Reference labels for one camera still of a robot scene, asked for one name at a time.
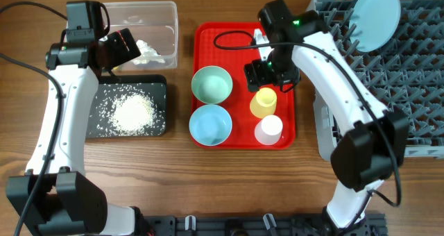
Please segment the white napkin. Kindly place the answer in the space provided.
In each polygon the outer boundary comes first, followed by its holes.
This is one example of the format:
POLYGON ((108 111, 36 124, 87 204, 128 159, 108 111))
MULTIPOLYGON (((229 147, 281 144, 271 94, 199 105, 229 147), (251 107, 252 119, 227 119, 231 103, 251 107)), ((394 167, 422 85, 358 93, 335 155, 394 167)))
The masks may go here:
POLYGON ((160 58, 160 55, 157 53, 157 51, 149 46, 145 41, 138 40, 136 42, 136 45, 141 52, 141 56, 131 60, 134 65, 145 65, 149 62, 158 62, 161 64, 165 63, 165 60, 160 58))

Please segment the yellow plastic cup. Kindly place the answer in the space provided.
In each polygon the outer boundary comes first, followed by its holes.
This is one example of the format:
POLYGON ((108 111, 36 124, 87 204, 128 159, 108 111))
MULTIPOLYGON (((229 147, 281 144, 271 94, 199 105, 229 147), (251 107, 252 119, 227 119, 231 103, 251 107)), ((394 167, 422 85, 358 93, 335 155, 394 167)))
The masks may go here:
POLYGON ((273 115, 277 106, 277 94, 269 87, 260 89, 250 101, 251 113, 260 119, 273 115))

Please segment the white plastic cup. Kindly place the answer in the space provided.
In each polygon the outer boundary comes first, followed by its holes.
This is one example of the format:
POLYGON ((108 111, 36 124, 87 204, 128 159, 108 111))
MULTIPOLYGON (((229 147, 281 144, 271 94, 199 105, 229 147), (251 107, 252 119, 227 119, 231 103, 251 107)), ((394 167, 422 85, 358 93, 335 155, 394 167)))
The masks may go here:
POLYGON ((260 144, 274 145, 279 141, 282 130, 282 120, 276 115, 268 115, 256 125, 254 134, 260 144))

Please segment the mint green bowl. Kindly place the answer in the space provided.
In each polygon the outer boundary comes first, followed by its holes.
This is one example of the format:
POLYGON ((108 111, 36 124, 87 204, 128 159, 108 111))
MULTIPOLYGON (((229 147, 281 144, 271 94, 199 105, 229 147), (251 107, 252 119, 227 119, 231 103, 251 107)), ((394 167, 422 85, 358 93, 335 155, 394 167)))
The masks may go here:
POLYGON ((203 67, 194 74, 191 80, 193 95, 205 104, 222 103, 230 96, 232 89, 231 75, 219 66, 203 67))

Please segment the light blue bowl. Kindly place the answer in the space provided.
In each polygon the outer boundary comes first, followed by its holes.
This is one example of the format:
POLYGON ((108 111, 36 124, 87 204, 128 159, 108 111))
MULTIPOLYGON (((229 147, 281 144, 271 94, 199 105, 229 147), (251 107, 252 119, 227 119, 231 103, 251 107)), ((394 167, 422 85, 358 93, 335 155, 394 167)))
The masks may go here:
POLYGON ((203 146, 217 146, 232 132, 232 118, 228 111, 216 104, 197 108, 189 120, 191 137, 203 146))

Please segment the light blue plate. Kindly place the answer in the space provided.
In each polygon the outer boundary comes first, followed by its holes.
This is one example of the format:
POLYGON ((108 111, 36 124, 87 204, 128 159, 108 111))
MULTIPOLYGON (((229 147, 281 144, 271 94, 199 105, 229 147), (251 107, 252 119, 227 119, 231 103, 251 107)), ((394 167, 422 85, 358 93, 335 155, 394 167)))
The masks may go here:
POLYGON ((400 0, 357 0, 349 22, 349 27, 356 26, 350 41, 359 42, 360 52, 384 46, 396 31, 400 15, 400 0))

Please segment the red snack wrapper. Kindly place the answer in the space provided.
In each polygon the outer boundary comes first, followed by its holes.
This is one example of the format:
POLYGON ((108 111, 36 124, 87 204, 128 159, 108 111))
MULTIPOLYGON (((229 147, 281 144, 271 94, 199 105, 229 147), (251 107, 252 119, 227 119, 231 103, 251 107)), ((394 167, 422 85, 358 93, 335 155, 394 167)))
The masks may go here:
POLYGON ((127 49, 127 51, 130 51, 130 49, 128 48, 128 45, 127 45, 127 43, 126 43, 126 41, 125 41, 125 39, 124 39, 124 37, 123 37, 123 35, 121 34, 121 31, 118 30, 117 32, 118 32, 118 34, 119 34, 119 36, 120 36, 120 38, 121 38, 123 44, 125 45, 125 48, 127 49))

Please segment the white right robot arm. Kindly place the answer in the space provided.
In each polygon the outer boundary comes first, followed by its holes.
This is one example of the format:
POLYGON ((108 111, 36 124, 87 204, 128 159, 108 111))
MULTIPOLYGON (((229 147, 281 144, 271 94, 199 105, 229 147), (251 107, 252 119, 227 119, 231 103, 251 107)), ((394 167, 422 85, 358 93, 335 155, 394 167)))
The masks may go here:
POLYGON ((344 235, 364 222, 370 199, 388 178, 398 179, 404 162, 409 119, 392 112, 357 78, 335 45, 323 18, 310 10, 294 15, 284 0, 259 11, 262 34, 251 49, 260 58, 244 67, 247 88, 293 89, 304 74, 332 112, 341 140, 330 153, 338 183, 323 209, 325 232, 344 235))

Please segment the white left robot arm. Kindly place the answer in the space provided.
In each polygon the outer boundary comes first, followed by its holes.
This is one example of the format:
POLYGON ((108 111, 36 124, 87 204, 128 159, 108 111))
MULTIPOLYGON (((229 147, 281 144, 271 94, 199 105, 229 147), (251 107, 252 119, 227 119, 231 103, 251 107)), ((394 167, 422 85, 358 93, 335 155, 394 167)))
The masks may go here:
POLYGON ((67 27, 46 53, 42 75, 49 95, 37 146, 22 176, 8 179, 6 196, 17 225, 33 235, 145 235, 136 207, 113 205, 86 178, 84 145, 89 112, 103 71, 139 56, 128 29, 110 31, 98 1, 71 1, 67 27))

